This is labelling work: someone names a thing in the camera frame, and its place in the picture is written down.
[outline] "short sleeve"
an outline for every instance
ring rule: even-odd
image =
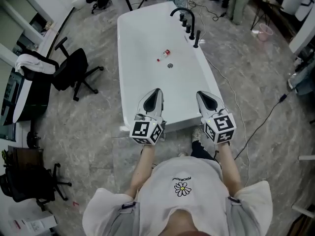
[[[239,190],[235,196],[251,211],[261,236],[266,235],[272,220],[272,198],[269,183],[261,181]]]
[[[115,207],[132,201],[133,198],[126,194],[114,194],[104,188],[98,189],[83,214],[85,234],[101,236]]]

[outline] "marble floor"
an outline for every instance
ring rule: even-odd
[[[149,0],[144,6],[165,0]],[[208,0],[194,0],[221,15],[220,4]],[[271,25],[274,35],[260,42],[250,31],[254,9],[247,6],[240,26],[227,18],[213,21],[205,8],[193,9],[196,30],[202,30],[202,50],[207,58],[226,76],[237,93],[242,109],[247,138],[263,122],[280,96],[287,92],[286,80],[294,70],[293,55],[279,31]],[[51,88],[49,106],[37,123],[41,147],[45,149],[47,168],[60,162],[60,175],[71,180],[65,187],[67,202],[56,195],[48,208],[55,215],[57,231],[62,236],[83,236],[82,214],[97,188],[113,192],[126,189],[139,158],[141,146],[133,143],[119,131],[123,124],[117,57],[117,12],[114,6],[91,14],[91,5],[74,11],[66,22],[57,42],[67,36],[66,49],[72,53],[78,48],[86,52],[90,68],[105,67],[88,78],[99,94],[91,94],[81,87],[79,102],[73,101],[73,89],[57,91]],[[64,60],[60,50],[50,58]],[[233,113],[237,124],[236,137],[231,144],[236,155],[245,145],[240,112],[227,81],[212,69],[223,100]],[[298,213],[291,209],[297,202],[307,207],[314,196],[314,164],[298,162],[300,154],[312,154],[314,128],[308,122],[314,119],[314,108],[309,97],[291,93],[279,104],[249,142],[251,160],[249,184],[269,181],[274,215],[268,236],[286,235]],[[165,142],[156,146],[156,161],[162,162],[179,152],[190,152],[191,128],[167,133]],[[209,153],[213,145],[205,142]],[[246,151],[236,160],[242,181],[248,173]]]

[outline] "white bathtub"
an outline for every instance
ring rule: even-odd
[[[164,2],[118,18],[119,77],[128,129],[139,101],[156,88],[163,91],[166,132],[200,124],[197,91],[208,91],[222,99],[202,50],[193,47],[194,40],[189,40],[179,21],[180,12],[170,16],[175,8],[173,2]],[[157,62],[166,49],[171,54]]]

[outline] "white towel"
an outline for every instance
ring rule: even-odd
[[[32,70],[34,72],[40,72],[45,74],[54,74],[56,68],[54,65],[42,62],[38,58],[33,57],[28,54],[19,55],[18,59],[15,62],[15,71],[24,75],[22,70],[22,66],[25,66],[27,69]]]

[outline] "bathtub faucet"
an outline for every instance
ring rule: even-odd
[[[179,10],[185,10],[185,11],[188,11],[190,14],[191,14],[191,33],[190,33],[190,36],[189,36],[189,39],[191,40],[194,40],[195,37],[194,37],[194,30],[195,30],[195,15],[193,14],[193,12],[187,8],[183,8],[183,7],[179,7],[179,8],[176,8],[175,10],[173,10],[171,12],[171,17],[173,17],[174,13],[176,11],[179,11]]]

